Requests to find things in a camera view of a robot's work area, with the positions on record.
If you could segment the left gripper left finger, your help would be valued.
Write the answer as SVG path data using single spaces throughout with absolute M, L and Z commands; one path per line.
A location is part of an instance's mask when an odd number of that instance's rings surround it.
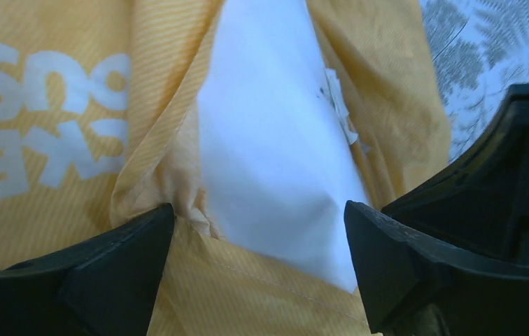
M 163 204 L 0 271 L 0 335 L 145 335 L 174 233 Z

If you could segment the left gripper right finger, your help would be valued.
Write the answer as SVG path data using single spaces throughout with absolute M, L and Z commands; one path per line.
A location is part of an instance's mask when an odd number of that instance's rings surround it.
M 369 329 L 384 335 L 529 335 L 529 267 L 494 260 L 359 202 L 344 223 Z

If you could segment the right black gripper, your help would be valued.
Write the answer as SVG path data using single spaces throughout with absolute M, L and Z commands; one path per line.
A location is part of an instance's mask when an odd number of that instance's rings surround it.
M 529 83 L 509 86 L 475 143 L 383 212 L 454 246 L 529 267 Z

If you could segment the white pillow with yellow edge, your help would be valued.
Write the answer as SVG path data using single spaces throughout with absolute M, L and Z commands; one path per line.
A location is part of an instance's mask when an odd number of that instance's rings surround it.
M 202 180 L 227 240 L 354 291 L 344 207 L 367 196 L 306 3 L 226 1 L 197 103 Z

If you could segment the yellow Mickey Mouse pillowcase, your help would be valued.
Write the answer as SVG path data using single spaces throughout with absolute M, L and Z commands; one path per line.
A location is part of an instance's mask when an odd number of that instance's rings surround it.
M 368 335 L 348 292 L 231 243 L 208 206 L 197 97 L 226 1 L 0 1 L 0 271 L 163 204 L 145 335 Z M 376 209 L 446 166 L 417 1 L 304 1 Z

